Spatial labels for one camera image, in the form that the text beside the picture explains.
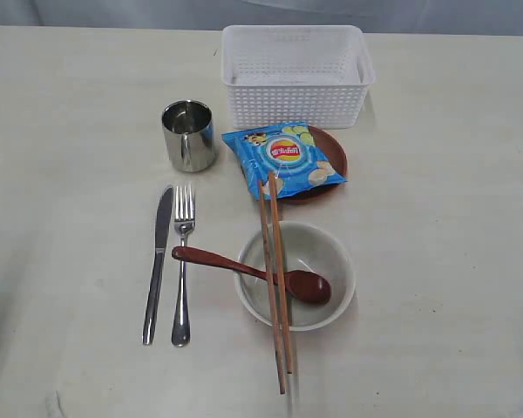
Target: white backdrop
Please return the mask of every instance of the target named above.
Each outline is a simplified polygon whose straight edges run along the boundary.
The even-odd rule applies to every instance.
[[[0,0],[0,24],[195,30],[354,24],[366,32],[523,35],[523,0]]]

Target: brown spoon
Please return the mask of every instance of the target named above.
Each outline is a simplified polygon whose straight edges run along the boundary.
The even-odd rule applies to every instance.
[[[210,253],[191,246],[176,246],[173,248],[173,258],[188,263],[202,264],[204,266],[226,268],[238,273],[265,278],[265,272],[245,264],[232,261],[222,255]],[[273,283],[277,284],[277,275],[273,275]],[[290,295],[302,302],[323,305],[331,297],[329,282],[319,274],[294,270],[285,273],[285,287]]]

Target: wooden chopstick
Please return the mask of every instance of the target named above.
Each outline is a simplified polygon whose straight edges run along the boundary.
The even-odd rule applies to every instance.
[[[271,249],[269,248],[268,220],[265,213],[265,198],[263,197],[262,181],[258,180],[260,193],[260,218],[261,235],[263,237],[263,257],[265,259],[266,281],[268,282],[269,311],[271,312],[271,325],[273,327],[273,341],[275,343],[275,363],[277,364],[277,378],[279,379],[279,393],[284,394],[287,384],[282,372],[282,344],[279,332],[279,318],[277,317],[277,303],[275,301],[275,284],[273,283],[273,263],[271,262]]]
[[[279,209],[277,208],[277,186],[275,173],[269,172],[269,192],[271,194],[271,223],[275,243],[275,264],[277,266],[277,284],[279,287],[279,305],[281,307],[282,336],[285,341],[287,373],[294,373],[293,350],[290,345],[289,314],[287,312],[287,294],[285,292],[285,272],[282,264],[281,228],[279,227]]]

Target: metal fork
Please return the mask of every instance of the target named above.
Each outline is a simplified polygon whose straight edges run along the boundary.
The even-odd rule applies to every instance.
[[[174,230],[180,235],[180,245],[186,246],[188,234],[195,228],[195,193],[192,187],[176,186],[174,199]],[[186,293],[186,262],[180,262],[178,299],[174,312],[173,345],[183,347],[190,342],[190,321],[188,319],[188,299]]]

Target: table knife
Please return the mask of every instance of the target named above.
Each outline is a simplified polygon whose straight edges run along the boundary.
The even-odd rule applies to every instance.
[[[171,223],[173,212],[173,187],[170,185],[163,192],[157,207],[157,219],[155,221],[155,260],[153,272],[149,284],[149,295],[147,296],[146,319],[143,324],[143,344],[148,346],[153,343],[155,335],[155,323],[157,321],[157,306],[159,305],[160,282],[163,274],[163,262],[165,260],[166,238],[168,227]]]

